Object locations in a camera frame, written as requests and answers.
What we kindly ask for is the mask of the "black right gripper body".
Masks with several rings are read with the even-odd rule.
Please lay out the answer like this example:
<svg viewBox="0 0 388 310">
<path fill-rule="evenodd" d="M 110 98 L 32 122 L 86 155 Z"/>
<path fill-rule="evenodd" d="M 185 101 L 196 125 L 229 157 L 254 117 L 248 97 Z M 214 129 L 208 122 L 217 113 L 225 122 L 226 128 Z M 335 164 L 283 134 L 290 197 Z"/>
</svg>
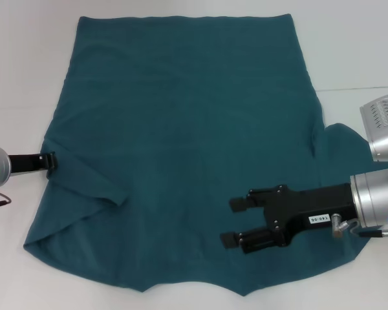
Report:
<svg viewBox="0 0 388 310">
<path fill-rule="evenodd" d="M 319 220 L 319 216 L 338 214 L 342 220 L 357 217 L 348 183 L 305 191 L 284 185 L 265 192 L 263 202 L 266 226 L 278 247 L 286 247 L 303 231 L 329 227 L 330 222 Z"/>
</svg>

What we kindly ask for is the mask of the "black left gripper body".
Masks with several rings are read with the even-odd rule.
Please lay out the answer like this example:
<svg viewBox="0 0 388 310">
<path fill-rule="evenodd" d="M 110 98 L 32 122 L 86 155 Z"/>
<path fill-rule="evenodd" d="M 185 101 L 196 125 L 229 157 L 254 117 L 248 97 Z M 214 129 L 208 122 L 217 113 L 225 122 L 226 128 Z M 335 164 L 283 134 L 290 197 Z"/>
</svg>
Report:
<svg viewBox="0 0 388 310">
<path fill-rule="evenodd" d="M 12 174 L 47 170 L 45 154 L 9 155 L 9 159 Z"/>
</svg>

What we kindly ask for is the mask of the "blue shirt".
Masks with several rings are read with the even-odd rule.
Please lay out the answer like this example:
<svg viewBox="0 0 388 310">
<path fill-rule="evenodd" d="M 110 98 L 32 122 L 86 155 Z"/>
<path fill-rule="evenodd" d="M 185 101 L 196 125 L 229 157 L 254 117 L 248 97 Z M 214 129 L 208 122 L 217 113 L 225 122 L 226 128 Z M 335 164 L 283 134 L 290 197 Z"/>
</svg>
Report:
<svg viewBox="0 0 388 310">
<path fill-rule="evenodd" d="M 366 241 L 329 229 L 244 254 L 220 234 L 264 223 L 228 202 L 372 171 L 367 142 L 325 126 L 291 15 L 78 21 L 43 152 L 58 168 L 24 243 L 59 270 L 146 291 L 206 282 L 240 295 L 346 264 Z"/>
</svg>

